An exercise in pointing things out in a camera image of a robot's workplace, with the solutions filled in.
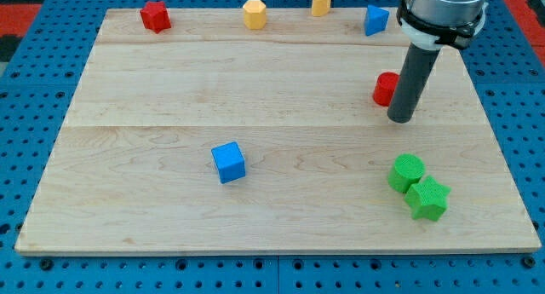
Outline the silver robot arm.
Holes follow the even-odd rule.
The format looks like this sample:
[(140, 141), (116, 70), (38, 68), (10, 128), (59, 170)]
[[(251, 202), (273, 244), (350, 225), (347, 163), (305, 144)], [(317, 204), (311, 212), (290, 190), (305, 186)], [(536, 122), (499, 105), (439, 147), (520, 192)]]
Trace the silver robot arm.
[(464, 26), (480, 15), (485, 0), (401, 0), (418, 20), (435, 26)]

